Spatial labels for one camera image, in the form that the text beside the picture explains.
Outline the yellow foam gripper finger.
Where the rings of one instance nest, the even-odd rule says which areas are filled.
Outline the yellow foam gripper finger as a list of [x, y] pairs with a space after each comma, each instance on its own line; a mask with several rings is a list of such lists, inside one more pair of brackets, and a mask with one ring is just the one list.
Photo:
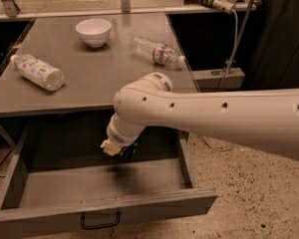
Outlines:
[[122, 150], [119, 146], [115, 145], [112, 141], [109, 139], [106, 139], [101, 144], [101, 149], [103, 152], [109, 156], [114, 156], [116, 154], [119, 154]]

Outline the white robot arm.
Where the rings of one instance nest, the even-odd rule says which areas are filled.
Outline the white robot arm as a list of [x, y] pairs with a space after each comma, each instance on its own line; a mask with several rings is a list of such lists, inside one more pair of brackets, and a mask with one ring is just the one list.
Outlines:
[[165, 126], [299, 160], [299, 89], [182, 94], [150, 73], [121, 88], [114, 109], [101, 144], [110, 156]]

